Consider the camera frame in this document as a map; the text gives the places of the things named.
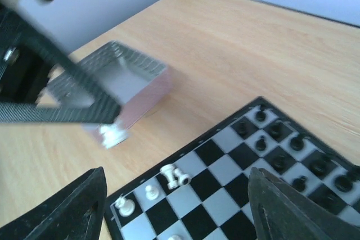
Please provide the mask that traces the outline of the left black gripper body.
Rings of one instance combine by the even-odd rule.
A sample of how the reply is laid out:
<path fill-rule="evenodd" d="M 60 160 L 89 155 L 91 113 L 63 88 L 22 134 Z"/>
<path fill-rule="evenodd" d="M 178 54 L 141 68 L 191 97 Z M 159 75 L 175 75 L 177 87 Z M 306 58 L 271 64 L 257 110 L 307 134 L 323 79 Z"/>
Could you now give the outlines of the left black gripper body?
<path fill-rule="evenodd" d="M 37 102 L 55 53 L 51 40 L 1 4 L 1 102 Z"/>

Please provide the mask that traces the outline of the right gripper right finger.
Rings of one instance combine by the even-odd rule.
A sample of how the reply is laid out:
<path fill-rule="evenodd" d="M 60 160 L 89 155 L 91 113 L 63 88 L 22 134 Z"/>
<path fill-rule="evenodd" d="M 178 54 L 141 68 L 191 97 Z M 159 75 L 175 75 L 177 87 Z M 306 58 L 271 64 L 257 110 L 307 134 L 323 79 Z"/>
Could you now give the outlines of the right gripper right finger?
<path fill-rule="evenodd" d="M 359 227 L 329 212 L 335 197 L 310 200 L 266 169 L 252 168 L 249 202 L 258 239 L 359 239 Z"/>

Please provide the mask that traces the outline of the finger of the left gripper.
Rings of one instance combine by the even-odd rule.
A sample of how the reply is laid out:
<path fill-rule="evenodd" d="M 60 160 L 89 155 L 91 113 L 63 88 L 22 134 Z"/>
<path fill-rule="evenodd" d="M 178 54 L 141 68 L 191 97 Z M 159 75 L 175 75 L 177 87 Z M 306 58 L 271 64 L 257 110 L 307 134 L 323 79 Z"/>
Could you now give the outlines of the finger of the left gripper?
<path fill-rule="evenodd" d="M 99 82 L 78 64 L 73 62 L 68 58 L 67 55 L 56 47 L 56 53 L 49 57 L 50 62 L 54 62 L 54 67 L 61 67 L 64 69 L 66 75 L 70 76 L 76 85 L 83 88 L 90 96 L 93 97 L 93 104 L 99 103 L 101 105 L 108 105 L 109 103 L 118 104 L 118 115 L 121 112 L 121 105 L 116 101 L 116 99 L 108 94 Z M 5 102 L 5 103 L 26 103 L 26 104 L 35 104 L 38 106 L 37 102 Z"/>
<path fill-rule="evenodd" d="M 111 124 L 118 104 L 95 103 L 87 108 L 39 107 L 26 103 L 1 103 L 1 123 L 90 123 Z"/>

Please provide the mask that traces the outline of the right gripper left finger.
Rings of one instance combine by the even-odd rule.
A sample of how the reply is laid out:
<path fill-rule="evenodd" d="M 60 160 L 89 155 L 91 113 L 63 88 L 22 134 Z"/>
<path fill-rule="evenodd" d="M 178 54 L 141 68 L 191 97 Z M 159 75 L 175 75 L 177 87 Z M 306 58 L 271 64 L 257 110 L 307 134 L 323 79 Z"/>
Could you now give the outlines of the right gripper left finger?
<path fill-rule="evenodd" d="M 1 227 L 1 239 L 99 239 L 106 196 L 104 169 L 90 169 Z"/>

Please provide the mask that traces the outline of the white rook piece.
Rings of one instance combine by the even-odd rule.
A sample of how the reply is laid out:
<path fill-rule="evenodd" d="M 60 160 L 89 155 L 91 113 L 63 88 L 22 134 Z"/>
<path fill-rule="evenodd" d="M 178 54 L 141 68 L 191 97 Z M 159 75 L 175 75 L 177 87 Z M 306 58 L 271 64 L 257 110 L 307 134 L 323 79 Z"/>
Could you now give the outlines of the white rook piece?
<path fill-rule="evenodd" d="M 166 178 L 168 189 L 175 189 L 179 187 L 178 180 L 174 175 L 175 166 L 173 164 L 167 164 L 161 167 L 160 173 Z"/>

